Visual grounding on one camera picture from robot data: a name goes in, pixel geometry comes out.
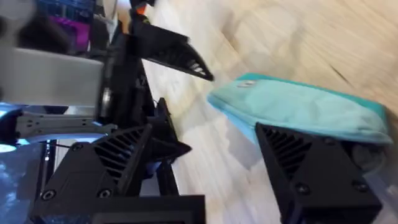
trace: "folded fabric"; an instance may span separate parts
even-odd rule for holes
[[[384,107],[317,86],[248,73],[208,101],[252,142],[257,122],[337,139],[390,144]]]

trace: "wooden floor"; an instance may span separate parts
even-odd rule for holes
[[[210,84],[146,63],[154,95],[166,97],[180,139],[194,148],[176,165],[178,185],[206,194],[209,223],[279,223],[261,154],[205,101],[246,72],[380,102],[396,138],[398,1],[158,0],[152,14],[155,25],[189,36],[216,78]],[[388,208],[377,223],[398,223],[396,150],[372,179]]]

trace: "blue light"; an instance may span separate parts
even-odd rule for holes
[[[0,153],[12,152],[16,149],[17,149],[17,147],[15,147],[15,146],[0,144]]]

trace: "purple object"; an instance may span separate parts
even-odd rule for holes
[[[72,37],[74,38],[75,48],[77,50],[86,50],[89,41],[90,25],[82,22],[71,21],[66,18],[50,16],[50,18],[63,27],[71,27],[73,30]]]

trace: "screw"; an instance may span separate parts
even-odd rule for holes
[[[51,200],[54,197],[55,197],[55,191],[54,190],[48,190],[48,191],[46,191],[46,192],[44,192],[42,194],[42,200],[45,200],[45,201]]]
[[[72,147],[72,151],[79,151],[80,149],[82,149],[83,148],[83,146],[81,145],[81,144],[75,144],[73,147]]]
[[[334,144],[336,144],[335,140],[332,138],[325,138],[325,140],[323,140],[325,144],[332,146]]]
[[[112,194],[112,191],[110,189],[104,189],[98,192],[97,197],[99,198],[108,198]]]
[[[352,185],[355,190],[362,192],[362,193],[367,192],[369,190],[369,187],[364,182],[361,182],[358,180],[354,180]]]
[[[302,195],[309,195],[311,193],[311,189],[307,184],[298,183],[295,186],[298,193]]]

